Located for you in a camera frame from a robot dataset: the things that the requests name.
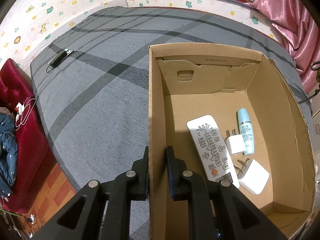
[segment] remote control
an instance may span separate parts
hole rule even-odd
[[[205,115],[191,120],[187,122],[187,127],[208,180],[219,182],[222,179],[227,179],[239,188],[236,170],[213,117]]]

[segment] bed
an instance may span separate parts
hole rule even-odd
[[[212,42],[275,60],[297,101],[307,98],[295,63],[277,42],[239,22],[171,8],[100,10],[53,41],[31,63],[33,90],[50,147],[76,190],[113,180],[148,145],[148,46]],[[46,73],[63,49],[74,52]],[[300,105],[312,135],[310,103]],[[148,202],[133,202],[130,237],[148,239]]]

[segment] red sofa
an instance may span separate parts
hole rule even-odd
[[[16,68],[16,63],[8,59],[0,70],[0,106],[14,110],[18,102],[34,98],[32,88]],[[36,106],[31,111],[25,125],[16,131],[18,143],[17,178],[11,188],[9,201],[4,201],[6,210],[28,213],[40,186],[44,173],[54,164],[55,158],[49,148]]]

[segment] dark blue jacket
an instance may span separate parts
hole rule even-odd
[[[17,175],[18,145],[14,135],[15,125],[12,117],[0,113],[0,196],[12,191]]]

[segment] orange button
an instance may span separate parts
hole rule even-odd
[[[218,170],[217,170],[217,169],[213,169],[213,170],[211,171],[211,174],[212,174],[212,175],[217,175],[217,174],[218,174]]]

